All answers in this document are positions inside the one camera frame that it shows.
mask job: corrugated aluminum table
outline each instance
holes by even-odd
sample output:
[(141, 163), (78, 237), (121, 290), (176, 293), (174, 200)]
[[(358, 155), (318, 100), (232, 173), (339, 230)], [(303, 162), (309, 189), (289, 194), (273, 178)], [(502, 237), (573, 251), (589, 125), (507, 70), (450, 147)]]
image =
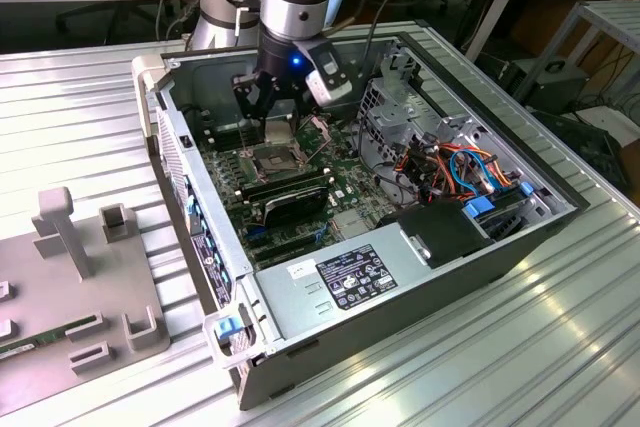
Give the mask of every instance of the corrugated aluminum table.
[[(132, 206), (173, 343), (0, 425), (640, 425), (640, 212), (437, 34), (413, 23), (384, 31), (409, 32), (441, 59), (590, 210), (502, 280), (239, 412), (200, 332), (129, 74), (134, 56), (181, 46), (2, 57), (0, 235), (30, 228), (29, 201), (45, 185), (69, 186), (76, 216), (115, 201)], [(425, 88), (444, 98), (435, 82)]]

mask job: connector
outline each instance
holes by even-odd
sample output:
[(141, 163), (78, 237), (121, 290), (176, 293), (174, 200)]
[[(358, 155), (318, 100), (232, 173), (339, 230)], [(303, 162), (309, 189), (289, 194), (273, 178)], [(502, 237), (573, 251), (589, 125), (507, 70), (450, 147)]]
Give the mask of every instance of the connector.
[(244, 324), (240, 317), (233, 316), (220, 319), (214, 324), (213, 329), (218, 339), (226, 340), (232, 335), (242, 332), (244, 330)]
[(533, 186), (529, 182), (522, 182), (520, 184), (520, 190), (527, 197), (531, 197), (534, 192)]
[(495, 206), (491, 203), (486, 196), (484, 197), (476, 197), (475, 199), (471, 199), (465, 205), (464, 210), (469, 214), (472, 218), (476, 218), (485, 212), (489, 212), (493, 210)]
[(198, 203), (196, 202), (196, 198), (193, 195), (190, 195), (187, 198), (187, 214), (194, 215), (196, 213), (196, 207)]

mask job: power supply label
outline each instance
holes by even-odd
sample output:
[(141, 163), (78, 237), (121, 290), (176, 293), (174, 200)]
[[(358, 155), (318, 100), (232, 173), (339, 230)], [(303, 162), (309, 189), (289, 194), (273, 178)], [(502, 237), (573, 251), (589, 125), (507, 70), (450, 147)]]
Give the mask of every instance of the power supply label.
[(342, 310), (349, 310), (398, 286), (371, 245), (317, 264), (316, 268)]

